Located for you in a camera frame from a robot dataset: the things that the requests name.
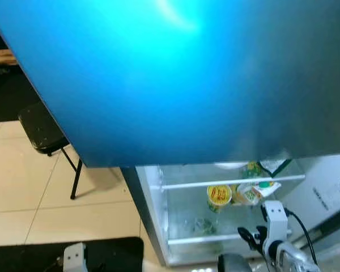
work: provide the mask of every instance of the black mat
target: black mat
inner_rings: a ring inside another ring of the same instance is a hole
[[[0,246],[0,272],[59,272],[51,267],[70,243]],[[138,237],[84,241],[88,272],[142,271],[143,241]]]
[[[19,66],[0,66],[0,122],[17,120],[20,110],[38,101]]]

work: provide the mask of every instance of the blue refrigerator door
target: blue refrigerator door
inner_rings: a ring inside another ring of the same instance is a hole
[[[89,167],[340,153],[340,0],[0,0]]]

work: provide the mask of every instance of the refrigerator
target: refrigerator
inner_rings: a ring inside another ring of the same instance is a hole
[[[237,227],[265,199],[214,213],[212,185],[278,182],[308,230],[339,224],[340,0],[1,0],[0,34],[83,163],[121,167],[163,265],[257,256]]]
[[[340,212],[340,154],[292,159],[274,178],[267,174],[243,178],[244,167],[222,169],[217,164],[149,165],[121,170],[157,257],[168,266],[215,262],[220,254],[230,252],[260,257],[242,240],[237,228],[256,233],[256,226],[267,226],[260,209],[267,199],[281,201],[301,218],[307,230]],[[263,181],[282,186],[255,206],[230,203],[219,213],[209,209],[208,186]],[[289,218],[289,241],[303,235],[297,221]]]

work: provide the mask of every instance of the black chair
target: black chair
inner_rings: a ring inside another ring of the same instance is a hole
[[[79,158],[77,167],[71,161],[64,150],[64,147],[69,145],[69,142],[44,104],[39,102],[22,109],[19,112],[19,121],[36,151],[51,156],[53,152],[59,149],[62,150],[75,171],[72,193],[70,195],[71,199],[75,199],[75,192],[82,169],[82,160]]]

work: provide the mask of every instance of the open refrigerator door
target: open refrigerator door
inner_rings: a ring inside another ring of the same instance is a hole
[[[214,262],[225,252],[259,257],[241,239],[237,228],[255,233],[256,226],[266,226],[260,209],[266,199],[280,200],[302,218],[308,230],[340,210],[340,155],[293,159],[273,178],[264,171],[250,175],[250,168],[254,170],[252,164],[232,169],[216,164],[136,167],[153,230],[146,222],[144,225],[148,232],[155,231],[160,245],[157,254],[164,258],[164,264]],[[235,200],[237,188],[267,183],[281,186],[255,203]],[[207,191],[211,186],[231,188],[234,199],[214,209]],[[302,234],[297,222],[289,220],[289,240]]]

